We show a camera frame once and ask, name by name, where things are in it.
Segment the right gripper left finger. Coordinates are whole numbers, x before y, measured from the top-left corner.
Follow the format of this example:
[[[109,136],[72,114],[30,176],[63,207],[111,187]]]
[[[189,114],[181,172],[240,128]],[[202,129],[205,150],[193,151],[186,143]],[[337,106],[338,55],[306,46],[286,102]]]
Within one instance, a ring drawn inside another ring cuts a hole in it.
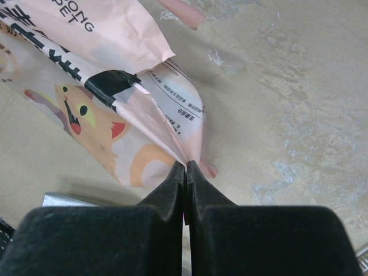
[[[180,275],[184,167],[134,206],[40,207],[21,221],[2,275]]]

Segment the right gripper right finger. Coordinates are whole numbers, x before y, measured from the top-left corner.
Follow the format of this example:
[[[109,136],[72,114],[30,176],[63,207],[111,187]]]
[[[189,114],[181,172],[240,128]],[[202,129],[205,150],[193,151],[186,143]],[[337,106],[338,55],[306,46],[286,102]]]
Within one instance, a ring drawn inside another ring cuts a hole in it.
[[[187,164],[193,275],[361,275],[347,232],[323,206],[239,206]]]

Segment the silver metal scoop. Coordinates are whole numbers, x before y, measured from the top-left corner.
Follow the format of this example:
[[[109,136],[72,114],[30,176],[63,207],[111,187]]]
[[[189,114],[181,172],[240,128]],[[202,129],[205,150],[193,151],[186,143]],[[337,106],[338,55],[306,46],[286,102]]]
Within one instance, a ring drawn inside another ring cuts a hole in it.
[[[94,207],[95,204],[79,200],[74,197],[70,197],[67,195],[54,193],[54,192],[47,192],[44,194],[44,198],[41,204],[42,207],[77,207],[77,206],[88,206],[88,207]]]

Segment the pink cat litter bag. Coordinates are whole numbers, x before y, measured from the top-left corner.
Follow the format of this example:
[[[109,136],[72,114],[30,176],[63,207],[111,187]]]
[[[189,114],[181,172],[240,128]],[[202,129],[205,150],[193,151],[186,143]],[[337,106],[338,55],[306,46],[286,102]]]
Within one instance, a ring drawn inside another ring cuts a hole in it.
[[[204,103],[139,1],[2,1],[1,82],[123,185],[202,157]]]

